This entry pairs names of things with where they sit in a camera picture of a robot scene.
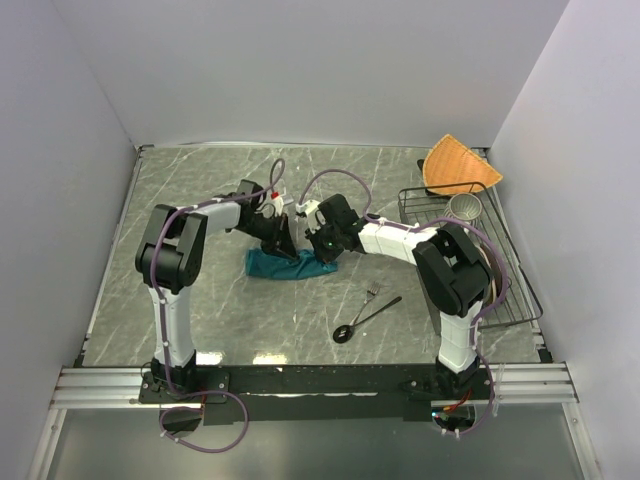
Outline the teal satin napkin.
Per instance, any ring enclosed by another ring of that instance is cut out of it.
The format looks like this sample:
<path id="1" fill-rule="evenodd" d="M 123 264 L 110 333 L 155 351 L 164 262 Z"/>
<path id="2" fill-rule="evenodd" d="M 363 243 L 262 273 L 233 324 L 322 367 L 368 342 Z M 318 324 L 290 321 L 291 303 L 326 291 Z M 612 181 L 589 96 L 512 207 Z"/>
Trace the teal satin napkin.
<path id="1" fill-rule="evenodd" d="M 261 249 L 250 249 L 245 255 L 245 274 L 268 280 L 297 281 L 328 275 L 338 271 L 338 263 L 318 260 L 310 249 L 298 251 L 298 259 L 270 255 Z"/>

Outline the silver fork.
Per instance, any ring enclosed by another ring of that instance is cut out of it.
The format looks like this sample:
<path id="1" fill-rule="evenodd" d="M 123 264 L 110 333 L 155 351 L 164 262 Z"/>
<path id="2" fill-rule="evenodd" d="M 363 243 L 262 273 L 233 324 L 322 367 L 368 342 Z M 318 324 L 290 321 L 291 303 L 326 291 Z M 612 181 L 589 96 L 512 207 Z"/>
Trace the silver fork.
<path id="1" fill-rule="evenodd" d="M 356 315 L 353 317 L 353 319 L 349 322 L 349 326 L 354 326 L 356 324 L 356 322 L 360 319 L 364 309 L 367 307 L 367 305 L 377 296 L 377 294 L 379 293 L 381 288 L 381 283 L 378 281 L 374 281 L 366 290 L 365 293 L 365 299 L 364 302 L 362 304 L 362 306 L 359 308 L 358 312 L 356 313 Z"/>

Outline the black spoon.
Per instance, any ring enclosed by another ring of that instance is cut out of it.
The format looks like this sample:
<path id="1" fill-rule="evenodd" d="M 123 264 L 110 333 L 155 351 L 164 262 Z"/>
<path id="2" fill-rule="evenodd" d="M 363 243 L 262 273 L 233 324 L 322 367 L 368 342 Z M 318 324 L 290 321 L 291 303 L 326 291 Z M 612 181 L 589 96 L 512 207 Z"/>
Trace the black spoon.
<path id="1" fill-rule="evenodd" d="M 369 314 L 364 319 L 358 320 L 353 324 L 345 324 L 345 325 L 341 325 L 341 326 L 337 327 L 334 330 L 333 334 L 332 334 L 333 341 L 335 343 L 337 343 L 337 344 L 343 344 L 343 343 L 348 342 L 353 337 L 353 335 L 355 333 L 355 330 L 360 325 L 365 324 L 366 322 L 372 320 L 377 315 L 385 312 L 389 308 L 391 308 L 391 307 L 395 306 L 396 304 L 400 303 L 402 300 L 403 300 L 402 296 L 396 296 L 395 298 L 393 298 L 392 300 L 387 302 L 385 305 L 383 305 L 382 307 L 380 307 L 379 309 L 377 309 L 373 313 Z"/>

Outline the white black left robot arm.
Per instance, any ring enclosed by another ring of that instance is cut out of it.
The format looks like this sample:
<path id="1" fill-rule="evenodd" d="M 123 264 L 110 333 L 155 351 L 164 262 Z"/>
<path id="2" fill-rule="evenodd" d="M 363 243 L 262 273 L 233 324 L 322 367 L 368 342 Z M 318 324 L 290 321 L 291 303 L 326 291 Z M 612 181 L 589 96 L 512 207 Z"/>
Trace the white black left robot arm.
<path id="1" fill-rule="evenodd" d="M 258 239 L 264 253 L 297 261 L 285 212 L 288 203 L 285 195 L 243 180 L 231 194 L 185 207 L 159 204 L 152 210 L 135 269 L 154 309 L 157 339 L 151 375 L 173 400 L 188 401 L 198 390 L 190 289 L 201 270 L 207 237 L 237 230 Z"/>

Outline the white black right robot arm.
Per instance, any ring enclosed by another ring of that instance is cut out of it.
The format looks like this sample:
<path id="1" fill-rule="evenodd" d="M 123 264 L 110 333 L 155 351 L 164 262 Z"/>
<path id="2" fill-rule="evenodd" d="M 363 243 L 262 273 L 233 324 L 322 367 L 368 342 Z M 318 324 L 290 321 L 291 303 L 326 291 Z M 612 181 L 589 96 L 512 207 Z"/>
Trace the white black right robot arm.
<path id="1" fill-rule="evenodd" d="M 432 311 L 440 319 L 440 347 L 435 369 L 440 392 L 460 398 L 479 368 L 477 324 L 493 279 L 488 263 L 465 228 L 446 222 L 416 227 L 380 216 L 360 216 L 341 194 L 296 205 L 307 222 L 306 238 L 324 263 L 342 252 L 382 255 L 416 267 Z"/>

